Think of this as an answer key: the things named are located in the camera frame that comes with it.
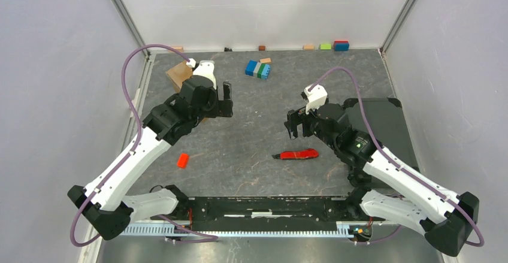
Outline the brown cardboard express box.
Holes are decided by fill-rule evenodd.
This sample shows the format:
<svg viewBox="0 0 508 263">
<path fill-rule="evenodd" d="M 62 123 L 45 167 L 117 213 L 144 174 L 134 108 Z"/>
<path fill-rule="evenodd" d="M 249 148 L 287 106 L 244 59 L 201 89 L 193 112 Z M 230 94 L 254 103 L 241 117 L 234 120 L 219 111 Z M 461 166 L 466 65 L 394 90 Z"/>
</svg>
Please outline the brown cardboard express box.
<svg viewBox="0 0 508 263">
<path fill-rule="evenodd" d="M 189 79 L 192 74 L 193 69 L 188 67 L 185 61 L 180 62 L 166 72 L 166 75 L 169 78 L 175 93 L 180 92 L 183 82 Z"/>
</svg>

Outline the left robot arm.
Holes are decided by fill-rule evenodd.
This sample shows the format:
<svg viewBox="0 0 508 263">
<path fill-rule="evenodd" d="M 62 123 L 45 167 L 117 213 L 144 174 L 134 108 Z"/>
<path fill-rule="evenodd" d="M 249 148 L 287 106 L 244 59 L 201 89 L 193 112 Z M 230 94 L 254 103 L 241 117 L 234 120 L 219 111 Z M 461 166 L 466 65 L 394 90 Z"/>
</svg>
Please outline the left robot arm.
<svg viewBox="0 0 508 263">
<path fill-rule="evenodd" d="M 128 196 L 126 193 L 145 170 L 181 137 L 192 132 L 205 118 L 232 117 L 232 88 L 223 82 L 223 99 L 213 82 L 193 75 L 179 93 L 152 108 L 141 121 L 138 132 L 126 149 L 94 181 L 75 185 L 69 199 L 104 240 L 119 236 L 130 223 L 153 216 L 182 219 L 188 203 L 174 188 Z"/>
</svg>

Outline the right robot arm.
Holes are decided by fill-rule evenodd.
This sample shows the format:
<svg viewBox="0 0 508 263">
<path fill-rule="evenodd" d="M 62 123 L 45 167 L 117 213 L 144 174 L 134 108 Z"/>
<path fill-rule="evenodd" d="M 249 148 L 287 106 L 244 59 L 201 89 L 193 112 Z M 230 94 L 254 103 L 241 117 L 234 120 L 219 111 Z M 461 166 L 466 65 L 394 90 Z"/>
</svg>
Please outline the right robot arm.
<svg viewBox="0 0 508 263">
<path fill-rule="evenodd" d="M 343 163 L 360 167 L 402 195 L 396 199 L 367 189 L 346 203 L 350 218 L 361 220 L 367 215 L 405 226 L 447 256 L 458 256 L 470 244 L 470 234 L 478 231 L 477 196 L 458 194 L 415 171 L 369 133 L 354 128 L 338 104 L 288 111 L 285 127 L 290 136 L 298 136 L 298 126 L 303 136 L 319 138 Z"/>
</svg>

